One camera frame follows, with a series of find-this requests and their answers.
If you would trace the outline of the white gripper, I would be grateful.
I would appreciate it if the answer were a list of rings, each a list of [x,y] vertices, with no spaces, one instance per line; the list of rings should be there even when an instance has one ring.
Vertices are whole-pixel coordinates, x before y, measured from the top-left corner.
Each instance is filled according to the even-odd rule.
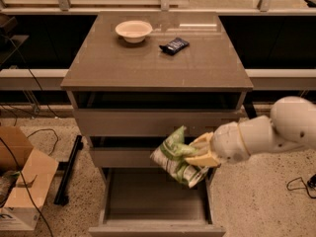
[[[206,132],[190,143],[190,146],[201,149],[208,147],[220,163],[239,163],[250,158],[249,150],[244,142],[237,122],[220,126],[214,133]],[[193,166],[217,167],[220,163],[207,152],[203,155],[186,157],[185,161]]]

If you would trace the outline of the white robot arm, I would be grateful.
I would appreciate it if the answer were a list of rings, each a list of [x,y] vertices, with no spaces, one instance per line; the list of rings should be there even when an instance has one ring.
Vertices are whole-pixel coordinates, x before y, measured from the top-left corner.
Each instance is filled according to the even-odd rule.
[[[201,135],[192,146],[199,150],[185,160],[207,167],[247,161],[260,153],[316,149],[316,105],[299,97],[284,97],[273,104],[269,117],[221,125]]]

